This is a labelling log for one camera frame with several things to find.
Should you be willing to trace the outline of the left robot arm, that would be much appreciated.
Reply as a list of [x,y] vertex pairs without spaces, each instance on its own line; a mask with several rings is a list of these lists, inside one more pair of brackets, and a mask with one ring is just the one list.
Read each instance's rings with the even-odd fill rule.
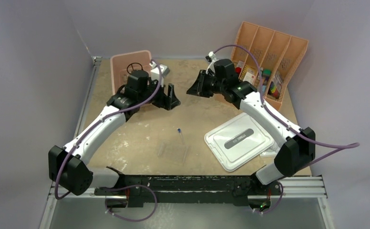
[[77,196],[91,187],[107,188],[113,195],[123,193],[125,182],[117,170],[87,167],[92,156],[144,104],[169,111],[180,103],[173,84],[163,84],[162,77],[153,80],[144,70],[133,70],[88,127],[65,146],[53,146],[49,150],[50,179],[56,187],[61,186]]

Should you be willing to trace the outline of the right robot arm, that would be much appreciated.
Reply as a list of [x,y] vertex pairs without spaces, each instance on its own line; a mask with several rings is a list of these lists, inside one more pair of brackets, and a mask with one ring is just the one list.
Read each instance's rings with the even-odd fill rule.
[[266,104],[251,83],[239,80],[230,59],[215,61],[213,68],[200,70],[186,93],[206,98],[223,95],[227,102],[257,121],[280,148],[272,164],[252,174],[250,187],[254,193],[264,193],[270,183],[293,176],[314,160],[315,132],[311,128],[300,128]]

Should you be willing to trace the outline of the white instruction box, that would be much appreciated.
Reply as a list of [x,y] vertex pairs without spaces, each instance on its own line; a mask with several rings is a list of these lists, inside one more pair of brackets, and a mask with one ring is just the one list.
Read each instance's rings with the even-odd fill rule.
[[244,81],[249,82],[250,84],[253,84],[256,78],[256,74],[254,72],[246,72],[244,76]]

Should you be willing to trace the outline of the white plastic lid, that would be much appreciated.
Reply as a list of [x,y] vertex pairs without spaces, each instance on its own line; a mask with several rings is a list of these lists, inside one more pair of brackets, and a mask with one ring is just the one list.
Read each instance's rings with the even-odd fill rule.
[[239,169],[269,147],[278,147],[273,137],[246,113],[209,131],[204,140],[227,172]]

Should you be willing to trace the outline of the pink plastic bin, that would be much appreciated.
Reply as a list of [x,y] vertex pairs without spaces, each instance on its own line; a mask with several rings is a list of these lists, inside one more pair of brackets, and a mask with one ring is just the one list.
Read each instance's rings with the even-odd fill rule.
[[150,77],[150,51],[118,54],[110,59],[113,96],[108,102],[118,109],[137,105],[155,91]]

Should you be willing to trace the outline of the green eraser block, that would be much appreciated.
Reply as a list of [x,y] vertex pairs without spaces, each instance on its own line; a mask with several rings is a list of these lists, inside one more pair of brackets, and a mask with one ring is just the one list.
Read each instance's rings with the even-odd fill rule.
[[262,71],[262,78],[264,80],[269,80],[271,74],[272,74],[272,71],[270,69],[263,69],[263,71]]

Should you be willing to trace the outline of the pink four-slot file organizer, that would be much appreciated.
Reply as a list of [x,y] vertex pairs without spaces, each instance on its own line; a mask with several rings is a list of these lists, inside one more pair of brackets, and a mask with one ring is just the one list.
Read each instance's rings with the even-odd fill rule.
[[[239,79],[243,80],[246,72],[254,72],[253,85],[258,87],[257,70],[270,69],[272,74],[269,80],[263,80],[262,92],[264,99],[280,110],[287,85],[307,51],[308,40],[244,21],[237,32],[235,45],[230,59],[235,67],[242,68]],[[278,99],[268,94],[276,71],[283,78]]]

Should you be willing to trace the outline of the printed paper sheet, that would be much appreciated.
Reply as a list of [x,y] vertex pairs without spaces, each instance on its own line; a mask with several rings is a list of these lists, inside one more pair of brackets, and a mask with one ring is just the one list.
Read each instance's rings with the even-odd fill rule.
[[264,150],[260,153],[261,157],[275,157],[279,152],[278,147],[269,147],[268,149]]

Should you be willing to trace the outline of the aluminium frame rail base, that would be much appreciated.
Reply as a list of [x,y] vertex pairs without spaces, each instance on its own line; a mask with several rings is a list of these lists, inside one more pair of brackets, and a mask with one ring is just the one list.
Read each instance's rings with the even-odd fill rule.
[[120,176],[113,188],[95,187],[95,194],[109,198],[124,192],[127,206],[130,208],[141,207],[149,200],[155,204],[231,203],[235,206],[249,206],[255,212],[266,214],[273,209],[269,200],[256,205],[250,203],[248,197],[268,195],[270,191],[277,191],[280,195],[284,193],[284,187],[280,182],[283,178],[266,186],[259,186],[253,182],[252,175],[156,176],[126,175],[118,172]]

